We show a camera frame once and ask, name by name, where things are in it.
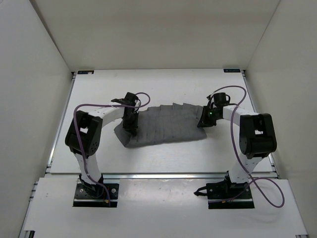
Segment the grey pleated skirt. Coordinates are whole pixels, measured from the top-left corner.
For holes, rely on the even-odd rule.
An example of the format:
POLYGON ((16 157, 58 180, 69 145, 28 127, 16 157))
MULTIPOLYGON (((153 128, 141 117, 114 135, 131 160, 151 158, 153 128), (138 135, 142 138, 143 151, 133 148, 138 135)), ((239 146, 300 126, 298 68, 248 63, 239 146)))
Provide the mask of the grey pleated skirt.
POLYGON ((186 103, 149 107, 139 112, 136 135, 125 131, 123 123, 114 133, 125 148, 203 140, 207 134, 197 127, 202 112, 202 106, 186 103))

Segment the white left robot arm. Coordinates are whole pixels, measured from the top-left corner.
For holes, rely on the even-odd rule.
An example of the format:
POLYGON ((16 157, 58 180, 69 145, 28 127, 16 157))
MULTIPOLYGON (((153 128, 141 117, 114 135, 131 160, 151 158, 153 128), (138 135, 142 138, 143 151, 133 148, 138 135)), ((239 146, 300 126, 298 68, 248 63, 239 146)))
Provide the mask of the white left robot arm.
POLYGON ((104 184, 96 158, 102 129, 121 119, 123 131, 136 135, 138 110, 142 107, 138 95, 128 92, 124 98, 111 100, 110 105, 80 104, 74 109, 65 144, 77 159, 84 190, 94 199, 103 198, 110 203, 110 189, 104 184))

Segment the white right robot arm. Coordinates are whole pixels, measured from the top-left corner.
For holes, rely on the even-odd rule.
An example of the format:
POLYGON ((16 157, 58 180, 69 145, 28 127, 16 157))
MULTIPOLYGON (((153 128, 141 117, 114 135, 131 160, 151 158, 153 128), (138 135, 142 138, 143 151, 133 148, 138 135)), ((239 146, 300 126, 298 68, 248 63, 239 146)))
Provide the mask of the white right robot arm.
POLYGON ((198 128, 216 126, 216 122, 225 119, 233 126, 239 126, 239 148, 234 147, 238 162, 229 170, 222 185, 222 194, 234 198, 247 184, 248 175, 257 164, 277 148, 274 126, 270 114, 249 112, 230 102, 226 93, 207 96, 208 104, 203 107, 198 128))

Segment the right blue corner label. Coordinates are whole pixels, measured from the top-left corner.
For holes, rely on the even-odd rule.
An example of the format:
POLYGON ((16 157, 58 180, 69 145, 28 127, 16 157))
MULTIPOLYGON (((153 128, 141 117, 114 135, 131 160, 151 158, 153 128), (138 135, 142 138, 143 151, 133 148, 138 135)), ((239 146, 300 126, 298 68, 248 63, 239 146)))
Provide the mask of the right blue corner label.
POLYGON ((240 73, 241 70, 238 68, 224 68, 224 73, 240 73))

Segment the blue corner label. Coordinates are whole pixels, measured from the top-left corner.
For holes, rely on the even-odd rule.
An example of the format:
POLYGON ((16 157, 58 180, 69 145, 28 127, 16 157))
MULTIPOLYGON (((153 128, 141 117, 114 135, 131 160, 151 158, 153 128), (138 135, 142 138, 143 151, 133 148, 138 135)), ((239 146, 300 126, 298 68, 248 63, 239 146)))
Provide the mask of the blue corner label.
POLYGON ((240 73, 241 70, 238 68, 224 68, 224 73, 240 73))
POLYGON ((78 75, 89 75, 89 74, 94 74, 93 70, 79 70, 77 71, 78 75))

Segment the left blue corner label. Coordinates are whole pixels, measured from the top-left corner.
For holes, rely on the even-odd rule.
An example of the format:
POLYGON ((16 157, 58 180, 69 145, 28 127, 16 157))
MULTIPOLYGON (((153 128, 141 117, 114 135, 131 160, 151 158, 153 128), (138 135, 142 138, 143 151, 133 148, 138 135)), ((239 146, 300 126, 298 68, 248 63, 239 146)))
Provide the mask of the left blue corner label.
POLYGON ((77 71, 78 75, 89 75, 89 74, 94 74, 93 70, 79 70, 77 71))

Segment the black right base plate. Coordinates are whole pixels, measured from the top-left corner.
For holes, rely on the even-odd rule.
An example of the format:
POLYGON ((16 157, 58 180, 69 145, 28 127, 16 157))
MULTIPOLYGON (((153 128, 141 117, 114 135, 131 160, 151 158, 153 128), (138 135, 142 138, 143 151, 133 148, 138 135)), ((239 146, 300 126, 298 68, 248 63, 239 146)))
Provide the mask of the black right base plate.
POLYGON ((227 181, 207 183, 198 188, 196 196, 206 196, 208 209, 254 209, 251 190, 246 183, 231 184, 227 181))

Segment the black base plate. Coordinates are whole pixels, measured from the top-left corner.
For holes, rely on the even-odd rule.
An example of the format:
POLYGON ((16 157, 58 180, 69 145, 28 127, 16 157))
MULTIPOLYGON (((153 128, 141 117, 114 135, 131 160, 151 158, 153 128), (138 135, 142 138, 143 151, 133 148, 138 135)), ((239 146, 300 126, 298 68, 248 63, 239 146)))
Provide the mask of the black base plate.
POLYGON ((254 209, 251 190, 246 183, 231 184, 227 181, 207 183, 198 188, 196 196, 206 196, 208 209, 254 209))
POLYGON ((98 207, 98 208, 116 208, 118 204, 118 183, 106 183, 109 191, 109 199, 105 191, 99 191, 97 194, 87 192, 82 183, 77 183, 73 198, 73 207, 98 207))

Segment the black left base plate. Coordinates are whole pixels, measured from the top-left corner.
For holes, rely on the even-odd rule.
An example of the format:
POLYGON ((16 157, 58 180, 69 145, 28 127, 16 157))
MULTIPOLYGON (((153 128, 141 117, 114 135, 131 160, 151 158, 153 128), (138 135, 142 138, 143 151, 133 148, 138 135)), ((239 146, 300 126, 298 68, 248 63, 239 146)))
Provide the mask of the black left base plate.
POLYGON ((109 199, 105 191, 99 191, 97 194, 87 192, 82 183, 77 183, 73 198, 73 207, 98 207, 98 208, 116 208, 118 204, 118 183, 106 183, 109 191, 109 199))

